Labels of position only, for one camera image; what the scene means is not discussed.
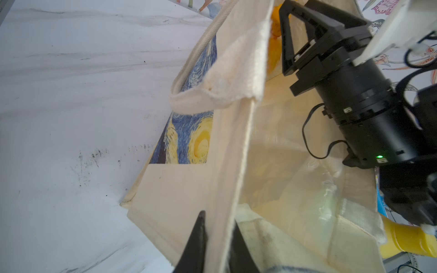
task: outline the yellow tube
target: yellow tube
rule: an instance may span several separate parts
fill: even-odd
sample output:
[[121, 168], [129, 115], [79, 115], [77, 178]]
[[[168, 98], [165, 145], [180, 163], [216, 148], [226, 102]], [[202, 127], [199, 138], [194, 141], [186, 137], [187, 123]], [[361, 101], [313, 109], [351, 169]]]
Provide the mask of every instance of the yellow tube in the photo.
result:
[[437, 240], [433, 235], [423, 232], [421, 227], [402, 225], [392, 222], [381, 215], [387, 235], [387, 243], [379, 250], [384, 259], [400, 252], [410, 252], [437, 258]]

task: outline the black cable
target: black cable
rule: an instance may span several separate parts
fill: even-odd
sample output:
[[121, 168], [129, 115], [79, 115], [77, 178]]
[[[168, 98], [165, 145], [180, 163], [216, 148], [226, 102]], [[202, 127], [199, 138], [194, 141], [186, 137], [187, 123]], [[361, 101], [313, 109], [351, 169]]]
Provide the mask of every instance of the black cable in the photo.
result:
[[437, 40], [437, 36], [433, 36], [433, 34], [436, 35], [437, 33], [435, 31], [429, 33], [427, 36], [427, 40]]
[[407, 265], [407, 264], [401, 264], [400, 266], [398, 266], [398, 272], [397, 272], [397, 273], [399, 273], [399, 269], [400, 269], [402, 266], [408, 266], [408, 267], [413, 268], [414, 270], [419, 271], [420, 273], [423, 273], [422, 271], [418, 270], [417, 268], [415, 268], [415, 267], [413, 267], [413, 266], [410, 266], [410, 265]]
[[437, 69], [437, 63], [434, 62], [432, 64], [429, 64], [428, 66], [421, 68], [419, 70], [414, 71], [413, 73], [407, 75], [405, 78], [403, 78], [398, 84], [396, 85], [396, 93], [399, 96], [398, 98], [403, 102], [403, 105], [410, 110], [411, 113], [414, 114], [414, 108], [406, 101], [405, 99], [405, 88], [407, 87], [408, 83], [411, 81], [411, 79], [419, 74], [422, 74], [424, 72]]
[[328, 152], [327, 152], [326, 156], [324, 156], [324, 157], [318, 157], [318, 156], [315, 156], [315, 155], [313, 155], [312, 152], [309, 150], [309, 148], [308, 148], [308, 144], [306, 143], [306, 137], [305, 137], [305, 125], [306, 125], [306, 124], [308, 123], [308, 121], [310, 120], [312, 114], [314, 114], [314, 112], [315, 112], [318, 108], [320, 108], [321, 106], [323, 106], [323, 105], [325, 105], [325, 104], [318, 104], [318, 105], [314, 106], [314, 107], [311, 109], [311, 111], [309, 112], [308, 117], [306, 118], [306, 121], [304, 122], [304, 124], [303, 124], [303, 126], [302, 126], [302, 136], [303, 136], [303, 142], [305, 142], [305, 147], [306, 147], [307, 151], [309, 152], [309, 154], [310, 154], [312, 157], [317, 158], [317, 159], [325, 159], [325, 158], [327, 158], [327, 157], [329, 156], [329, 153], [331, 152], [332, 147], [334, 147], [334, 145], [337, 144], [337, 143], [344, 142], [344, 143], [346, 143], [346, 145], [349, 147], [349, 144], [348, 144], [345, 140], [336, 140], [336, 141], [332, 142], [331, 144], [329, 144]]
[[[425, 36], [422, 39], [420, 39], [417, 43], [420, 44], [421, 42], [423, 42], [425, 40], [437, 40], [437, 36], [433, 36], [434, 33], [435, 33], [434, 31], [430, 32], [427, 36]], [[411, 51], [412, 51], [411, 49], [408, 49], [407, 52], [404, 55], [404, 63], [408, 67], [411, 67], [411, 68], [426, 68], [426, 67], [429, 67], [430, 65], [433, 65], [433, 64], [435, 64], [437, 62], [437, 57], [436, 57], [429, 64], [426, 64], [426, 65], [423, 65], [423, 66], [414, 65], [414, 64], [410, 63], [409, 60], [408, 60], [408, 55], [411, 53]]]

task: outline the cream canvas bag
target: cream canvas bag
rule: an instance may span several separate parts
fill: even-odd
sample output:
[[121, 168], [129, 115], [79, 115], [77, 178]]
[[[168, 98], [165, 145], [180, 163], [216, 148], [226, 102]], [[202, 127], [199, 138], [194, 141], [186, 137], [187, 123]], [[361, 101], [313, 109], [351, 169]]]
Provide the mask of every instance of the cream canvas bag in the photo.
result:
[[[266, 75], [278, 2], [230, 0], [221, 9], [175, 79], [173, 113], [122, 206], [173, 265], [205, 210], [204, 272], [226, 269], [237, 221], [261, 272], [382, 273], [373, 172], [343, 166], [344, 147], [311, 158], [300, 133], [319, 96], [293, 97], [297, 79], [280, 67]], [[322, 115], [307, 127], [314, 153], [341, 138]]]

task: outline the marble table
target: marble table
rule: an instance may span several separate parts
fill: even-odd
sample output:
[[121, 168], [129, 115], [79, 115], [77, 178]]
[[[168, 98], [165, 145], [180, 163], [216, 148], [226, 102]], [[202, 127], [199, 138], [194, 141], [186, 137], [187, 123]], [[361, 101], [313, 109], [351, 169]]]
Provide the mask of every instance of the marble table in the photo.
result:
[[0, 26], [0, 272], [171, 272], [118, 204], [211, 20], [167, 0], [15, 0]]

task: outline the orange object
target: orange object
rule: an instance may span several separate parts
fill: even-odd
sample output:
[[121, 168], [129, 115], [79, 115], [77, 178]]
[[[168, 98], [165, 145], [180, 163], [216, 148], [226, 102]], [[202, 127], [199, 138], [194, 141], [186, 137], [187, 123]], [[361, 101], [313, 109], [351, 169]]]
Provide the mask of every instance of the orange object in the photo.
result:
[[402, 225], [392, 222], [381, 215], [387, 235], [387, 243], [379, 247], [384, 259], [400, 252], [437, 258], [437, 240], [435, 236], [426, 234], [421, 227]]
[[279, 21], [279, 9], [281, 6], [282, 4], [274, 7], [271, 15], [272, 26], [269, 39], [267, 74], [272, 73], [282, 54], [282, 42], [280, 39], [281, 23]]

